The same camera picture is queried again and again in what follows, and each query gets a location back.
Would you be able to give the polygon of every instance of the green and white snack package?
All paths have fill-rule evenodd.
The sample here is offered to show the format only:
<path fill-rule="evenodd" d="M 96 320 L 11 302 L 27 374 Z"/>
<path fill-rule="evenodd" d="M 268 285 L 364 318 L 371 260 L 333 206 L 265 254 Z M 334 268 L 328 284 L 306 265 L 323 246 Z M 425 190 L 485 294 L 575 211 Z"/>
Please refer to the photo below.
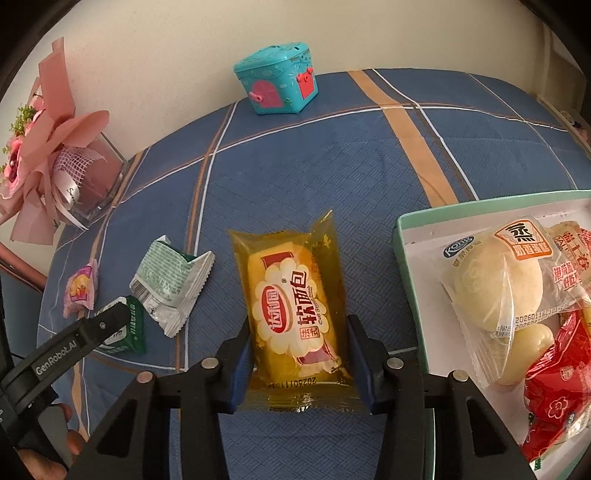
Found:
<path fill-rule="evenodd" d="M 129 288 L 166 336 L 173 338 L 187 322 L 214 260 L 212 251 L 199 257 L 180 252 L 165 235 L 150 245 Z"/>
<path fill-rule="evenodd" d="M 119 297 L 102 307 L 96 314 L 104 312 L 116 303 L 125 303 L 129 308 L 130 321 L 121 330 L 111 335 L 97 347 L 104 353 L 120 353 L 132 350 L 136 353 L 146 353 L 146 342 L 144 337 L 144 308 L 138 299 L 128 295 Z"/>

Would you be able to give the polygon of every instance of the silver rivet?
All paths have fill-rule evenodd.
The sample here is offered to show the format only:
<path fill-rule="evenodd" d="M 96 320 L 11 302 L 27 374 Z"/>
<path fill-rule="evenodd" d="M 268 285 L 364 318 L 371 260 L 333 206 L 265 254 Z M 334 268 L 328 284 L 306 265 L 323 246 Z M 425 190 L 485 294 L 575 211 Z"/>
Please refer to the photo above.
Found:
<path fill-rule="evenodd" d="M 464 370 L 454 370 L 452 376 L 458 382 L 466 382 L 470 375 L 468 375 Z"/>
<path fill-rule="evenodd" d="M 203 360 L 201 360 L 201 366 L 203 368 L 208 369 L 208 370 L 211 370 L 212 368 L 216 368 L 219 364 L 220 364 L 219 360 L 217 358 L 215 358 L 214 356 L 208 356 L 207 358 L 204 358 Z"/>
<path fill-rule="evenodd" d="M 153 378 L 154 378 L 154 374 L 152 372 L 141 372 L 136 377 L 136 380 L 139 383 L 148 383 L 148 382 L 152 381 Z"/>
<path fill-rule="evenodd" d="M 402 367 L 404 367 L 404 362 L 397 356 L 391 356 L 388 358 L 388 361 L 386 361 L 386 365 L 394 370 L 400 370 Z"/>

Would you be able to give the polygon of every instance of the human hand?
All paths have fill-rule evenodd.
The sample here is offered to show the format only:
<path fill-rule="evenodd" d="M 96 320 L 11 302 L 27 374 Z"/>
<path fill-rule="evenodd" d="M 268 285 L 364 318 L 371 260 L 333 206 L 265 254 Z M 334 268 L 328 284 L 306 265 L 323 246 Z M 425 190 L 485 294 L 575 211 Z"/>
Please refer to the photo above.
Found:
<path fill-rule="evenodd" d="M 60 407 L 64 411 L 66 421 L 70 421 L 72 418 L 72 409 L 63 403 L 60 403 Z M 76 457 L 80 455 L 84 448 L 84 438 L 78 432 L 69 430 L 66 441 L 72 453 L 72 460 L 76 460 Z M 49 458 L 45 458 L 33 450 L 19 450 L 18 456 L 35 480 L 64 480 L 66 478 L 67 472 L 63 465 L 52 462 Z"/>

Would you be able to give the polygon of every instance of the red door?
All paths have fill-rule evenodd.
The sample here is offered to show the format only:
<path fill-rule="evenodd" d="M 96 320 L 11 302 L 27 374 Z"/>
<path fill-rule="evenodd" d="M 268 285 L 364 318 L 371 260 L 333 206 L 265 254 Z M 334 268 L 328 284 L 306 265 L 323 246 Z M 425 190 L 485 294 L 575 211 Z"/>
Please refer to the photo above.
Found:
<path fill-rule="evenodd" d="M 263 108 L 279 108 L 283 106 L 275 85 L 267 80 L 257 80 L 253 83 L 248 96 Z"/>
<path fill-rule="evenodd" d="M 313 72 L 314 70 L 312 67 L 308 67 L 304 73 L 299 73 L 296 77 L 303 98 L 306 98 L 309 94 L 314 92 L 314 79 L 312 78 Z"/>

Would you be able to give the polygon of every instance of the pink wrapping paper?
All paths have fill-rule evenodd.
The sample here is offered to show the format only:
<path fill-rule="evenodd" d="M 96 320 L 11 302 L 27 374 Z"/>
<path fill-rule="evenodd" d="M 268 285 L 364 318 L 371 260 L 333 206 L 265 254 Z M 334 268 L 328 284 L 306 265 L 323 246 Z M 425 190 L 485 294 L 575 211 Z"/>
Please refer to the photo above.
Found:
<path fill-rule="evenodd" d="M 0 225 L 20 212 L 11 240 L 40 245 L 53 244 L 53 235 L 64 220 L 55 205 L 59 200 L 52 194 L 51 172 L 56 150 L 64 145 L 87 147 L 109 122 L 106 110 L 74 115 L 64 39 L 56 40 L 51 46 L 53 52 L 39 64 L 39 78 L 33 84 L 28 102 L 33 106 L 37 102 L 44 109 L 37 112 L 26 135 L 19 137 L 22 144 L 17 153 L 16 178 L 0 184 Z M 39 85 L 42 102 L 34 96 Z"/>

